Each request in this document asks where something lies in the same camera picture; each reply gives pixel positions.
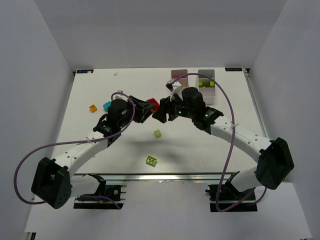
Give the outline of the red curved lego piece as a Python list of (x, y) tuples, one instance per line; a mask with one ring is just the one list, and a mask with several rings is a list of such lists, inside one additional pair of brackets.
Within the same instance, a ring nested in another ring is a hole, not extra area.
[(157, 102), (156, 99), (150, 98), (150, 99), (147, 99), (146, 101), (154, 105), (153, 108), (151, 109), (152, 113), (155, 113), (159, 109), (160, 104)]

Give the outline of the pale green 2x2 lego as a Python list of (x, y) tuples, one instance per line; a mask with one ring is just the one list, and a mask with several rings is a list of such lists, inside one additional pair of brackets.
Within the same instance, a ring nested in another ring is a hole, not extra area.
[(162, 136), (162, 132), (160, 130), (155, 130), (153, 132), (153, 135), (155, 136), (155, 138), (160, 138)]

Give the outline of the olive 2x2 lego brick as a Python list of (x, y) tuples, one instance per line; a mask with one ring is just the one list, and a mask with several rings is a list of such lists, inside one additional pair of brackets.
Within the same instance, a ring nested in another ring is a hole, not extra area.
[(214, 81), (210, 81), (209, 82), (209, 87), (210, 88), (214, 88), (216, 85), (215, 85), (215, 82)]

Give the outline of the orange small lego brick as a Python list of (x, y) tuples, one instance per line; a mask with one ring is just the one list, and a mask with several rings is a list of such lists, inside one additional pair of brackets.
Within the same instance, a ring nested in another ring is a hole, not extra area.
[(91, 105), (91, 106), (89, 107), (89, 110), (90, 110), (92, 113), (94, 113), (94, 112), (96, 112), (98, 109), (97, 109), (97, 107), (93, 104), (93, 105)]

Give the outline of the lime 2x2 lego brick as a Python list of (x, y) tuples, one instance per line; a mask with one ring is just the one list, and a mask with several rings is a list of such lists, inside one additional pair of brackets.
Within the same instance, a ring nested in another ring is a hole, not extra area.
[(149, 155), (149, 156), (146, 158), (145, 163), (146, 163), (147, 165), (150, 165), (150, 166), (152, 166), (152, 167), (155, 167), (156, 164), (157, 164), (157, 159), (156, 159), (155, 157), (152, 157), (152, 156)]

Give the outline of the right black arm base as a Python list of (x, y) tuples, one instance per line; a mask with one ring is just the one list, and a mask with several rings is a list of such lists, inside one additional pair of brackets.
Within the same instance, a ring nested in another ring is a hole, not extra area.
[[(212, 213), (217, 213), (218, 210), (216, 208), (216, 193), (218, 191), (218, 184), (209, 184), (208, 188), (205, 190), (205, 193), (209, 197), (209, 207)], [(227, 212), (257, 212), (258, 207), (255, 203), (256, 195), (252, 192), (252, 189), (245, 190), (243, 192), (234, 192), (233, 189), (230, 188), (229, 185), (225, 186), (223, 183), (220, 189), (219, 198), (218, 198), (218, 207), (221, 210), (229, 208), (230, 206), (236, 204), (249, 195), (244, 201), (242, 201), (237, 206), (228, 210)]]

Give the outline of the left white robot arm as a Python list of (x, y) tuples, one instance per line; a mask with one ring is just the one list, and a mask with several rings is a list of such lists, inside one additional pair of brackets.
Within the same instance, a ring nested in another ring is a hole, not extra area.
[(54, 209), (61, 208), (70, 198), (109, 200), (106, 180), (98, 174), (76, 175), (96, 154), (110, 147), (130, 123), (143, 123), (159, 104), (154, 99), (142, 101), (133, 96), (127, 100), (113, 99), (90, 134), (82, 143), (59, 156), (47, 157), (38, 163), (31, 191)]

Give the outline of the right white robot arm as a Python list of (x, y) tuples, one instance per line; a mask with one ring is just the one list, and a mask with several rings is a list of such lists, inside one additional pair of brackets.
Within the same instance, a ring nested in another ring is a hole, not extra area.
[(291, 152), (284, 139), (272, 140), (232, 124), (221, 111), (206, 106), (202, 94), (195, 87), (184, 89), (181, 95), (161, 99), (152, 117), (161, 123), (177, 117), (191, 119), (199, 130), (234, 143), (250, 156), (256, 166), (234, 173), (225, 183), (226, 190), (237, 194), (260, 186), (275, 190), (294, 169)]

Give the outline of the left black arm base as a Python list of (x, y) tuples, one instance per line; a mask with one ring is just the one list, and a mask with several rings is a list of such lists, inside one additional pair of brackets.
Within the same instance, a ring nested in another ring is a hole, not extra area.
[(83, 193), (75, 197), (73, 208), (81, 210), (121, 210), (127, 194), (127, 186), (117, 183), (107, 183), (107, 180), (97, 174), (81, 176), (89, 177), (98, 183), (95, 192)]

